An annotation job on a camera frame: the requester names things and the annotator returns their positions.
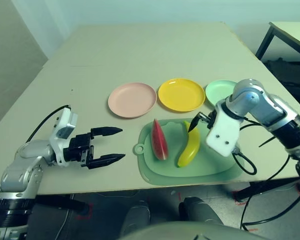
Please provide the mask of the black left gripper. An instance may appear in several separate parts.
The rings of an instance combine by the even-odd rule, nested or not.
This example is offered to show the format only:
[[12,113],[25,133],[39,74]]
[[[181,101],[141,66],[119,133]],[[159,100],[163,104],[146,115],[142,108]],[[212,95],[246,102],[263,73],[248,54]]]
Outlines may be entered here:
[[111,136],[122,132],[118,127],[96,127],[91,128],[90,133],[79,134],[71,138],[67,148],[63,149],[63,157],[66,163],[79,162],[81,167],[87,167],[89,170],[111,165],[123,157],[125,154],[112,153],[102,155],[94,159],[94,146],[91,140],[94,136]]

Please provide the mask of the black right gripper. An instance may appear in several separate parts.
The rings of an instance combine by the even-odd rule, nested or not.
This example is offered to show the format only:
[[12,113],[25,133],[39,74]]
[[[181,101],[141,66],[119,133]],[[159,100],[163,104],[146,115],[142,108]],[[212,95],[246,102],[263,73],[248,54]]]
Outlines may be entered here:
[[190,122],[190,125],[188,127],[188,132],[190,133],[198,125],[200,120],[202,122],[205,122],[207,124],[207,128],[210,130],[214,125],[216,116],[217,116],[216,111],[212,111],[208,115],[205,115],[204,113],[199,112]]

